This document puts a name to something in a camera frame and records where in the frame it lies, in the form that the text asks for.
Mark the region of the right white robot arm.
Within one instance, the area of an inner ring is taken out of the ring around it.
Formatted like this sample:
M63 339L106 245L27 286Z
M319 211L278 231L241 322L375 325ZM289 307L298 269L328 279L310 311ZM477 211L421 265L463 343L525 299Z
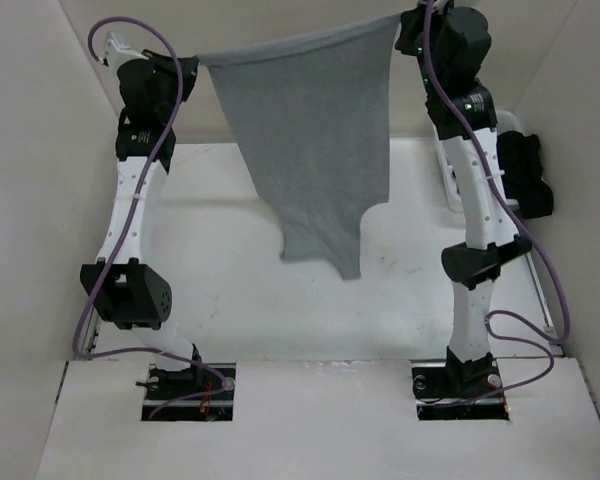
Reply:
M469 402L497 389L486 327L502 267L531 249L507 210L497 156L497 115L478 73L490 47L486 17L451 1L421 1L402 13L396 49L417 59L426 109L455 175L464 242L442 251L453 287L453 328L441 366L412 369L419 400Z

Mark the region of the grey tank top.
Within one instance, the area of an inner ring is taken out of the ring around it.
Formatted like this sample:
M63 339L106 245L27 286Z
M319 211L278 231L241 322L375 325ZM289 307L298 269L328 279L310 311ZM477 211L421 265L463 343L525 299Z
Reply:
M206 53L221 109L287 262L361 275L361 222L390 190L389 80L399 16Z

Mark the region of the black tank top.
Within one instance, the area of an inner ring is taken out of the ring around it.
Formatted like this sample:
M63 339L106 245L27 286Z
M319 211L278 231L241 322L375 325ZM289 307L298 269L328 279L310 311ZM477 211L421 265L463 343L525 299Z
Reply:
M498 136L497 152L505 194L515 200L520 216L537 219L554 212L554 194L543 180L541 143L537 135L507 131Z

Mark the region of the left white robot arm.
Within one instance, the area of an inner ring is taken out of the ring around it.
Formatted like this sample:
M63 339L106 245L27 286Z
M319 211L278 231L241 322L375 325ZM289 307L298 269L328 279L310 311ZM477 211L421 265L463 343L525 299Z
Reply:
M171 320L172 289L150 266L149 253L176 142L169 121L174 106L189 98L198 65L195 57L172 59L145 50L131 52L117 66L123 107L115 140L116 194L96 260L80 271L100 319L135 333L154 350L157 388L186 399L203 390L201 356Z

